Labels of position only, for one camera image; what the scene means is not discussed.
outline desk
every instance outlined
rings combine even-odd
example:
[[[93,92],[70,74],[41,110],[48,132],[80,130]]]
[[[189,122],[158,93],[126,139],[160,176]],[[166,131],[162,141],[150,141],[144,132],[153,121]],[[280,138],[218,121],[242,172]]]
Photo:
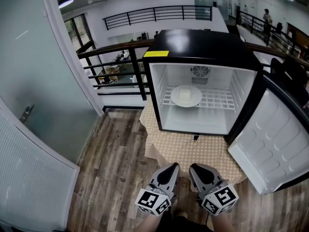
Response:
[[[231,184],[243,181],[247,176],[227,151],[222,136],[201,135],[196,142],[192,134],[160,131],[150,96],[140,116],[140,122],[146,128],[145,156],[157,159],[160,166],[171,162],[180,164],[180,176],[189,177],[192,163],[202,163],[216,168],[222,178]]]

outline mini fridge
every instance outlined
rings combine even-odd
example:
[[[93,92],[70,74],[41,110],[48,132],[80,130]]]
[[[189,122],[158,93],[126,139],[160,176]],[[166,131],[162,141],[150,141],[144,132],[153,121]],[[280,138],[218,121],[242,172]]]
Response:
[[[160,130],[223,135],[260,194],[309,177],[308,115],[237,35],[164,30],[143,62]]]

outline window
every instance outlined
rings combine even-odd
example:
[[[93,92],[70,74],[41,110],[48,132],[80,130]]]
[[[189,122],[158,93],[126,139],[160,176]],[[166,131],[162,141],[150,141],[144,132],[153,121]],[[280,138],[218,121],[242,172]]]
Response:
[[[88,52],[95,49],[84,14],[65,21],[65,25],[76,53]],[[83,58],[80,59],[80,62],[83,67],[102,63],[98,56]],[[102,67],[85,69],[85,72],[88,76],[104,74]],[[90,79],[90,81],[92,83],[94,82],[94,85],[101,84],[102,82],[99,78]]]

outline yellow label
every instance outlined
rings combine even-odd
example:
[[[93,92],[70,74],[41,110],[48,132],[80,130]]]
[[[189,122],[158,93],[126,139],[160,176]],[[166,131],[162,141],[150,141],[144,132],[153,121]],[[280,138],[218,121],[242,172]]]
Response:
[[[144,57],[167,57],[169,54],[169,51],[151,51],[146,52]]]

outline white plate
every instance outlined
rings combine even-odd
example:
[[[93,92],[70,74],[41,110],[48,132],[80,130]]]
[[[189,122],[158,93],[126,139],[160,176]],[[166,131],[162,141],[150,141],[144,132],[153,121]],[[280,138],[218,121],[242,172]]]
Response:
[[[182,88],[191,90],[191,97],[188,101],[182,101],[180,99],[180,90]],[[192,85],[181,85],[173,89],[170,98],[178,106],[193,107],[201,102],[202,92],[197,87],[194,87]]]

